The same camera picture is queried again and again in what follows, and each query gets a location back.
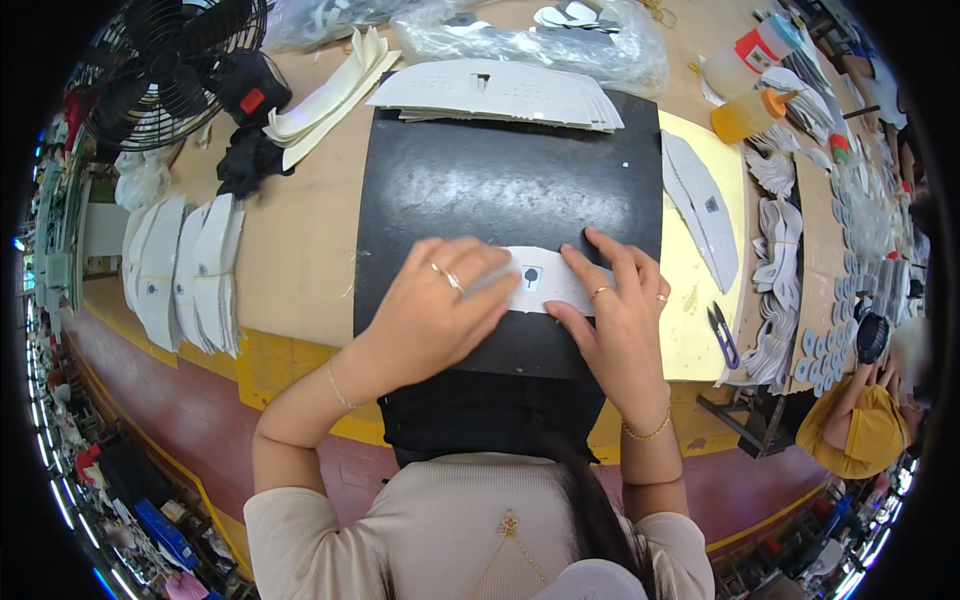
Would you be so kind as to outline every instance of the red floor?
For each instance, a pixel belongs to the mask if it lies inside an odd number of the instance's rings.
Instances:
[[[192,470],[219,509],[243,522],[252,495],[251,434],[260,413],[240,402],[236,384],[186,361],[172,369],[87,311],[64,324],[70,340],[131,418]],[[329,436],[319,448],[324,483],[342,525],[363,516],[396,473],[389,448]],[[619,468],[597,473],[619,496]],[[755,461],[739,449],[684,458],[693,519],[713,543],[756,525],[828,477],[794,446]]]

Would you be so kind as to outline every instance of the beige top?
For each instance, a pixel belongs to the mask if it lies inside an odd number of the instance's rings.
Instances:
[[[383,598],[389,570],[400,598],[529,599],[544,588],[538,571],[549,583],[575,559],[561,468],[490,454],[414,463],[344,529],[317,492],[259,493],[244,517],[260,596]],[[497,552],[507,516],[516,537]],[[663,597],[712,600],[704,535],[692,520],[657,513],[636,528],[650,545]]]

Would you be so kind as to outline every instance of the scissors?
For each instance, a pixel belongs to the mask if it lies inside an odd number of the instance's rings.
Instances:
[[[707,317],[710,319],[713,335],[717,337],[717,342],[720,343],[720,349],[723,351],[723,358],[727,362],[727,366],[736,369],[740,366],[740,354],[736,351],[733,336],[727,328],[727,320],[723,318],[723,311],[720,310],[716,301],[713,303],[713,310],[710,310],[709,306],[707,307]]]

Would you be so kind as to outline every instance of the black work board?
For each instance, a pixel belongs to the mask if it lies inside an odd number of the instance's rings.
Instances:
[[[610,267],[587,241],[594,225],[660,260],[662,173],[657,105],[608,91],[625,129],[526,123],[404,123],[373,114],[357,232],[353,331],[366,329],[414,242],[474,235],[498,246],[564,242]],[[509,311],[455,369],[592,379],[552,317]]]

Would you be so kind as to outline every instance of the bracelet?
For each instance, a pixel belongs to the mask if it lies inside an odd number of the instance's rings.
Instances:
[[[355,411],[360,408],[356,404],[350,404],[344,399],[344,395],[340,393],[340,388],[337,387],[337,382],[333,380],[333,359],[326,361],[326,374],[330,376],[330,385],[333,386],[333,391],[337,394],[337,399],[340,400],[340,403],[349,408],[351,411]]]
[[[663,422],[660,424],[660,427],[657,428],[657,431],[653,432],[648,436],[638,436],[636,433],[630,430],[630,427],[627,426],[627,422],[622,420],[623,430],[627,432],[627,435],[631,438],[637,440],[638,442],[650,442],[656,438],[659,434],[663,433],[663,430],[666,429],[667,423],[670,422],[670,400],[666,401],[666,417],[663,419]]]

